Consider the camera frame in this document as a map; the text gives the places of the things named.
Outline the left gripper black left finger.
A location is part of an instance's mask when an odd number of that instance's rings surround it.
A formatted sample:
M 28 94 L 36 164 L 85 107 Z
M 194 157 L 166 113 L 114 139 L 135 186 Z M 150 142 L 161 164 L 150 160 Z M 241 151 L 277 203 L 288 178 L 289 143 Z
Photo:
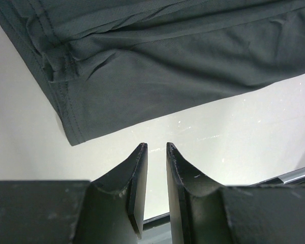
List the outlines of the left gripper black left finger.
M 148 148 L 94 181 L 0 180 L 0 243 L 137 243 Z

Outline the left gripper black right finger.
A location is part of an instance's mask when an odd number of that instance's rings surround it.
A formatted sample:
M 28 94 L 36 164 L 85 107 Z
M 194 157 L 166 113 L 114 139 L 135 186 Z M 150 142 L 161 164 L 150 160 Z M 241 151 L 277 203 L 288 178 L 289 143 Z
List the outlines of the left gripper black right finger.
M 305 184 L 224 186 L 167 143 L 173 243 L 305 243 Z

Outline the black t shirt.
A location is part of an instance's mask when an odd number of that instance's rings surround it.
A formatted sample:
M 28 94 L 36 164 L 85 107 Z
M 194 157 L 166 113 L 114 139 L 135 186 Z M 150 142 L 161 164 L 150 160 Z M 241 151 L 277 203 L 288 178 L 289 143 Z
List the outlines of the black t shirt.
M 305 74 L 305 1 L 0 1 L 71 145 Z

